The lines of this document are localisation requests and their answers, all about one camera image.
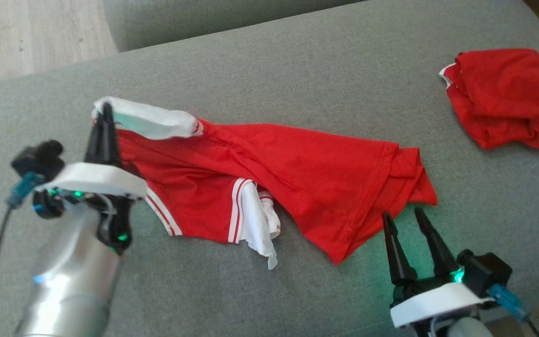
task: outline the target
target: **light wood floor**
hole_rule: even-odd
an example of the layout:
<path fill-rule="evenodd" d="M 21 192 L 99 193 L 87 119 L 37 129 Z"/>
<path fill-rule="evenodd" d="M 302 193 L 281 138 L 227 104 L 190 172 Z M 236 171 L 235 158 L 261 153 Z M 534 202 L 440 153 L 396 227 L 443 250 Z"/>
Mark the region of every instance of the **light wood floor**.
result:
<path fill-rule="evenodd" d="M 0 0 L 0 80 L 117 53 L 101 0 Z M 539 309 L 532 315 L 539 329 Z M 513 319 L 492 322 L 496 337 L 532 337 Z"/>

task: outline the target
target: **green led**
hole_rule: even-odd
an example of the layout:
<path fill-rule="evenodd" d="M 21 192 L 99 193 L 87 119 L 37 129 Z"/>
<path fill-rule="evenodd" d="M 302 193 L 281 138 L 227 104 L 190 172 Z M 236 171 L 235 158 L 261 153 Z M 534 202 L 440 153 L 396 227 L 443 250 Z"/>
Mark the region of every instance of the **green led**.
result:
<path fill-rule="evenodd" d="M 463 276 L 465 275 L 465 271 L 462 268 L 459 268 L 458 271 L 453 271 L 451 273 L 451 277 L 453 278 L 453 281 L 457 283 L 463 282 Z"/>

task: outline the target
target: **gray upholstery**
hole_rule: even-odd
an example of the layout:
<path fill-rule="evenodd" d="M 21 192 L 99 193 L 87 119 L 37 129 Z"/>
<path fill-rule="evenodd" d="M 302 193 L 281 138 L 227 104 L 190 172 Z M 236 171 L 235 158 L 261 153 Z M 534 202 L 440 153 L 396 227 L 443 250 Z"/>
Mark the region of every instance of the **gray upholstery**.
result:
<path fill-rule="evenodd" d="M 360 0 L 103 0 L 118 51 L 131 51 Z"/>
<path fill-rule="evenodd" d="M 92 102 L 115 95 L 216 123 L 272 122 L 420 147 L 440 198 L 426 209 L 453 252 L 496 252 L 510 287 L 539 305 L 539 151 L 479 149 L 438 71 L 460 51 L 531 47 L 539 20 L 519 0 L 372 0 L 177 41 L 0 82 L 0 219 L 24 145 L 56 138 L 82 158 Z M 410 336 L 391 328 L 383 234 L 340 266 L 279 211 L 278 266 L 246 245 L 168 237 L 146 205 L 114 300 L 108 337 Z M 432 268 L 410 207 L 402 244 Z M 29 269 L 54 222 L 13 214 L 0 262 L 0 336 L 17 324 Z"/>

